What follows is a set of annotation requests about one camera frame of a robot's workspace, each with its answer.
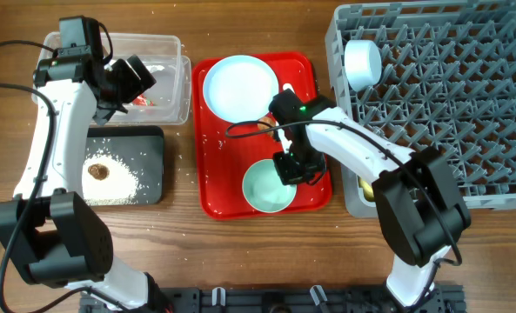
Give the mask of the red snack wrapper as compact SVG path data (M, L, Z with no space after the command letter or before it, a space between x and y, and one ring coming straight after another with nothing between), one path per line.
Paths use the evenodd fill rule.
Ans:
M154 105L154 103L150 99L145 97L144 95L138 96L136 99L134 99L132 101L132 104L136 105L136 106L153 106Z

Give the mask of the green bowl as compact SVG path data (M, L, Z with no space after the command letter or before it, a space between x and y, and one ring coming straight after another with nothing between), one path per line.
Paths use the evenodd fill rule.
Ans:
M267 214L286 209L295 199L297 186L284 185L271 159L254 163L245 172L242 192L245 201L255 210Z

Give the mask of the white napkin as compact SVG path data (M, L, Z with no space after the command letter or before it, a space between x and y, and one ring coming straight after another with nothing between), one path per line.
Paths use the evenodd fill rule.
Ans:
M151 73L156 73L164 70L163 65L146 65L146 69Z

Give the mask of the yellow plastic cup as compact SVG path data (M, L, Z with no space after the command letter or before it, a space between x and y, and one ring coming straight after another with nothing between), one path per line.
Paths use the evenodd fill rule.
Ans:
M361 177L358 179L358 183L359 188L363 191L364 199L368 202L374 202L375 198L372 186Z

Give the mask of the brown food lump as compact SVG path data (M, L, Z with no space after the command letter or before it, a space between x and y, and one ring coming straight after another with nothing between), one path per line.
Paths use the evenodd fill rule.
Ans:
M107 166L101 163L94 163L88 167L88 173L96 180L106 179L110 173Z

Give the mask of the light blue plate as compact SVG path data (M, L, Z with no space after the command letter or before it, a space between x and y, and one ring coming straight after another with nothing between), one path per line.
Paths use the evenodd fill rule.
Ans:
M204 77L209 110L228 123L258 120L269 112L279 82L273 69L257 57L236 55L219 60Z

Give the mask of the white rice pile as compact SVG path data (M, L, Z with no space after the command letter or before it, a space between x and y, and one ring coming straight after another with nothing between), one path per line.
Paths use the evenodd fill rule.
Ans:
M94 179L88 173L88 167L101 163L108 167L110 173L102 181ZM117 155L103 152L88 153L82 171L84 200L91 206L134 204L135 197L142 193L143 185L126 160Z

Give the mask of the light blue bowl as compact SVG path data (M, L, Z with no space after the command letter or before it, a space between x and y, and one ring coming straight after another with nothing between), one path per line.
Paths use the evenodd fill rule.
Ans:
M344 51L345 76L354 91L361 91L379 82L382 61L379 48L370 40L351 40Z

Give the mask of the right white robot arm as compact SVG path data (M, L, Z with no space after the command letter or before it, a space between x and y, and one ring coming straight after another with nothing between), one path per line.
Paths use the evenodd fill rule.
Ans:
M439 150L415 151L387 141L323 96L304 103L284 90L272 98L269 111L276 124L263 123L261 131L284 139L283 151L272 157L280 182L316 183L326 171L325 156L366 181L394 253L386 290L403 311L431 301L440 265L461 265L457 242L472 222Z

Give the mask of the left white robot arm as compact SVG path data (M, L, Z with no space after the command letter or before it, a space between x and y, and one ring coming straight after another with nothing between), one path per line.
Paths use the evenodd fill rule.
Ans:
M125 111L155 78L137 56L114 58L98 20L64 17L59 30L61 46L38 63L28 88L38 108L26 168L13 197L0 203L0 288L13 265L27 284L83 292L112 310L171 312L153 277L115 256L108 227L82 191L90 124Z

